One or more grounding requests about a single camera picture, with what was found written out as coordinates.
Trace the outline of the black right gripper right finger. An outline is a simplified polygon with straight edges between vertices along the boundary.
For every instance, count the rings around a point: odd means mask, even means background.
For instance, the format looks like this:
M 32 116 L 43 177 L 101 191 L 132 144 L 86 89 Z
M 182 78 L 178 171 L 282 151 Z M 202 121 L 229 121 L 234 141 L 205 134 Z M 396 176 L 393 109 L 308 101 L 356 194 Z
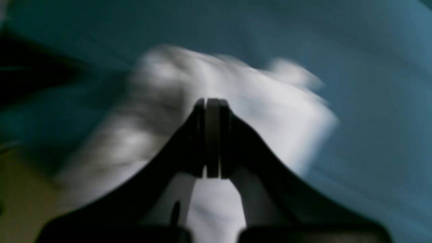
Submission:
M 330 199 L 288 169 L 221 100 L 221 174 L 246 220 L 239 243 L 391 243 L 387 230 Z

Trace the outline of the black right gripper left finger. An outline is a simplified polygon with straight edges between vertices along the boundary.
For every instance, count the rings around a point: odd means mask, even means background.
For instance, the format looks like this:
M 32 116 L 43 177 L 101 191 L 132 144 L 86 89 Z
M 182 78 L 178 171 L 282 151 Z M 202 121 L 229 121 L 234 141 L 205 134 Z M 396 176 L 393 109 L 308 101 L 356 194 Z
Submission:
M 199 99 L 186 122 L 137 174 L 107 195 L 47 223 L 37 243 L 191 243 L 192 191 L 219 175 L 218 99 Z

